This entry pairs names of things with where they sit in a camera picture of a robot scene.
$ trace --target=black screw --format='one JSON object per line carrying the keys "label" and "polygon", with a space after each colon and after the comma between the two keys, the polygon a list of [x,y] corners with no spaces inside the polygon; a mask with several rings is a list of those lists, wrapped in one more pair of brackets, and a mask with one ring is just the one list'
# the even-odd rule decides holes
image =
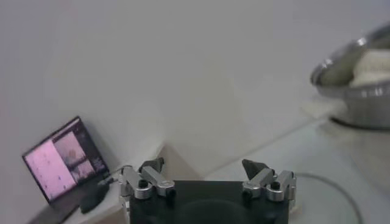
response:
{"label": "black screw", "polygon": [[138,187],[139,188],[146,188],[149,185],[149,183],[146,180],[140,180],[138,182]]}
{"label": "black screw", "polygon": [[271,183],[271,189],[272,190],[279,190],[280,189],[280,183],[276,182],[276,181],[272,182]]}
{"label": "black screw", "polygon": [[252,196],[253,195],[252,195],[251,191],[248,191],[248,190],[244,190],[243,191],[243,199],[244,199],[245,202],[251,201]]}

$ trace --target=white table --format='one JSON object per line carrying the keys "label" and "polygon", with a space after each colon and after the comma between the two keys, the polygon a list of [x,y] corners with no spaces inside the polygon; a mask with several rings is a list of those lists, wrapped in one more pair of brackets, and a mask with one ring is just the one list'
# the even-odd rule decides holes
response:
{"label": "white table", "polygon": [[[155,159],[161,152],[163,144],[160,144],[148,152],[143,152],[141,155],[135,156],[125,164],[132,165],[135,169],[139,168],[142,163],[146,160]],[[110,185],[110,190],[107,192],[104,200],[92,211],[87,214],[82,214],[80,209],[77,209],[64,224],[92,224],[103,220],[111,214],[122,209],[121,203],[119,202],[119,184],[113,183]]]}
{"label": "white table", "polygon": [[[313,122],[209,174],[206,180],[247,180],[243,158],[337,182],[356,201],[365,223],[390,221],[390,133]],[[317,180],[297,178],[297,212],[290,223],[357,223],[342,194]]]}

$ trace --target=stainless steel bowl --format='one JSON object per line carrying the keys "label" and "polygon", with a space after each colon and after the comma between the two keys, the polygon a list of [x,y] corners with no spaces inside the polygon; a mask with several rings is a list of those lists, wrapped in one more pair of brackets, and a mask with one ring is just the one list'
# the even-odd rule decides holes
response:
{"label": "stainless steel bowl", "polygon": [[311,83],[321,95],[344,100],[347,111],[335,115],[357,127],[390,129],[390,81],[350,87],[353,69],[368,49],[390,49],[390,23],[351,42],[319,64]]}

